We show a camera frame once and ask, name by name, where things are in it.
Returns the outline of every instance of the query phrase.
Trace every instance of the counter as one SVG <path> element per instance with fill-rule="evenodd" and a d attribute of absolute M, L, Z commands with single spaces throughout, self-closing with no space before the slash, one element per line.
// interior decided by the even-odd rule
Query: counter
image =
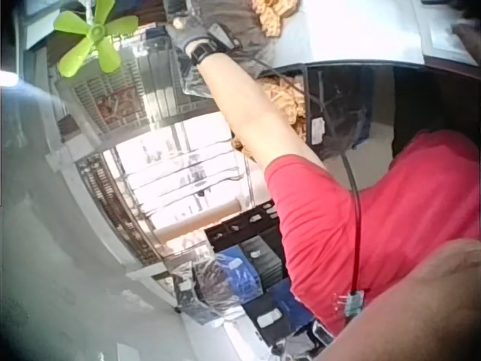
<path fill-rule="evenodd" d="M 301 0 L 284 22 L 274 66 L 375 60 L 425 64 L 425 56 L 475 65 L 451 24 L 447 5 L 421 0 Z"/>
<path fill-rule="evenodd" d="M 424 64 L 409 0 L 301 1 L 276 42 L 274 66 L 354 60 Z"/>

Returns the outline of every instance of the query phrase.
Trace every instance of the green fan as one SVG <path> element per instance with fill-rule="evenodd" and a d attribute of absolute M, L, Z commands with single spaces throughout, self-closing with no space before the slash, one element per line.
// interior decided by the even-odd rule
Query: green fan
<path fill-rule="evenodd" d="M 63 11 L 53 24 L 55 30 L 85 35 L 77 45 L 66 53 L 59 62 L 60 74 L 73 77 L 89 55 L 92 46 L 98 52 L 100 68 L 106 73 L 120 67 L 120 55 L 115 50 L 109 35 L 127 35 L 138 28 L 138 18 L 135 16 L 121 17 L 105 24 L 115 0 L 97 0 L 93 24 L 89 25 L 71 11 Z"/>

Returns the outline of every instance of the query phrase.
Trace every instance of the person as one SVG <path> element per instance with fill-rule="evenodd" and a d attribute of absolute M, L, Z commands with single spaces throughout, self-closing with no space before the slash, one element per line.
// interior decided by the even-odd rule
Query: person
<path fill-rule="evenodd" d="M 317 361 L 481 359 L 481 243 L 449 242 L 376 298 Z"/>
<path fill-rule="evenodd" d="M 197 68 L 231 130 L 265 171 L 277 206 L 292 292 L 336 336 L 345 326 L 333 301 L 351 287 L 352 196 L 295 134 L 258 84 L 189 18 L 168 29 Z M 376 185 L 360 194 L 359 288 L 365 303 L 457 238 L 479 239 L 479 154 L 456 132 L 422 132 Z"/>

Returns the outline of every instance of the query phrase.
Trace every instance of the black cable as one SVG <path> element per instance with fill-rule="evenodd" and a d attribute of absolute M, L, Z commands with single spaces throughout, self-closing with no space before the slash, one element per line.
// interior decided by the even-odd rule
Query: black cable
<path fill-rule="evenodd" d="M 290 79 L 278 72 L 276 69 L 272 68 L 265 62 L 251 56 L 250 57 L 253 61 L 257 62 L 258 64 L 262 65 L 266 69 L 272 71 L 276 76 L 282 78 L 291 88 L 293 88 L 295 91 L 298 93 L 307 96 L 309 100 L 312 102 L 316 103 L 318 106 L 320 106 L 322 114 L 325 118 L 325 123 L 327 124 L 329 128 L 329 132 L 331 132 L 332 136 L 337 139 L 337 133 L 336 129 L 334 127 L 334 124 L 331 121 L 331 117 L 329 116 L 329 112 L 327 108 L 325 107 L 324 101 L 321 99 L 317 99 L 315 96 L 313 96 L 310 93 L 307 93 L 303 91 L 302 89 L 299 89 L 296 87 L 293 82 L 290 81 Z M 307 73 L 307 66 L 304 65 L 304 70 L 305 73 Z M 359 191 L 358 191 L 358 186 L 355 182 L 354 174 L 352 173 L 352 168 L 349 163 L 349 160 L 347 159 L 346 153 L 344 152 L 344 149 L 339 146 L 337 150 L 340 154 L 341 159 L 343 160 L 344 168 L 346 169 L 347 173 L 347 178 L 349 179 L 349 184 L 352 189 L 352 198 L 354 201 L 354 214 L 355 214 L 355 241 L 354 241 L 354 265 L 353 265 L 353 270 L 352 270 L 352 283 L 351 283 L 351 295 L 353 295 L 357 290 L 358 290 L 358 279 L 359 279 L 359 263 L 360 263 L 360 256 L 361 256 L 361 230 L 362 230 L 362 213 L 361 213 L 361 201 L 359 199 Z"/>

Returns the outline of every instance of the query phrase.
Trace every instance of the black wristwatch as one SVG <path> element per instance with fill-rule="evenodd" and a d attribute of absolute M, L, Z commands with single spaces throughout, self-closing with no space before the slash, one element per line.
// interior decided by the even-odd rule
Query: black wristwatch
<path fill-rule="evenodd" d="M 190 53 L 192 59 L 192 64 L 194 66 L 199 65 L 205 58 L 211 54 L 221 53 L 217 44 L 213 41 L 208 41 L 205 43 L 200 43 L 195 47 L 195 49 Z"/>

